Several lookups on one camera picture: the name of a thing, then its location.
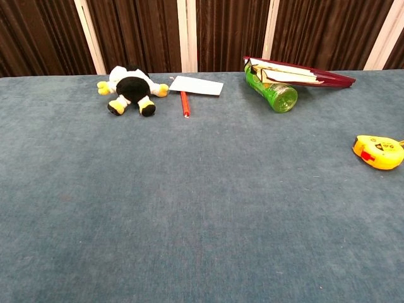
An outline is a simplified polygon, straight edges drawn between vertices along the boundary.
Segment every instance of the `curtain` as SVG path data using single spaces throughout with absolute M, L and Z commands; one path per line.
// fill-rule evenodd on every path
M 74 0 L 1 0 L 0 22 L 0 76 L 95 74 Z
M 400 36 L 394 46 L 389 59 L 384 65 L 383 69 L 401 69 L 404 68 L 404 30 L 401 31 Z
M 88 0 L 107 72 L 137 64 L 181 72 L 176 0 Z
M 198 71 L 242 71 L 261 57 L 269 0 L 196 0 Z
M 271 59 L 363 69 L 393 0 L 280 0 Z

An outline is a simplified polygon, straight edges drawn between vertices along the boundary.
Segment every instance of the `paper card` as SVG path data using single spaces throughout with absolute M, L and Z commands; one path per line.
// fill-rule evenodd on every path
M 170 90 L 188 93 L 200 93 L 203 95 L 219 96 L 223 83 L 202 80 L 197 78 L 177 76 L 170 86 Z

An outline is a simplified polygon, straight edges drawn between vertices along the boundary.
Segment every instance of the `black and white plush toy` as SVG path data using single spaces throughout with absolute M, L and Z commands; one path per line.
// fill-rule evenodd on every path
M 154 83 L 139 66 L 116 66 L 109 74 L 109 81 L 98 82 L 97 87 L 100 95 L 118 94 L 115 100 L 108 103 L 110 112 L 117 116 L 122 115 L 129 104 L 136 103 L 140 114 L 149 117 L 156 111 L 149 96 L 165 97 L 169 90 L 166 84 Z

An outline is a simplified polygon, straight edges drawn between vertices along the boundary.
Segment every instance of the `red pencil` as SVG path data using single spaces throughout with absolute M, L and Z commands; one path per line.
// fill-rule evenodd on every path
M 181 92 L 181 101 L 182 101 L 182 112 L 184 113 L 184 117 L 189 118 L 189 104 L 187 94 L 185 92 Z

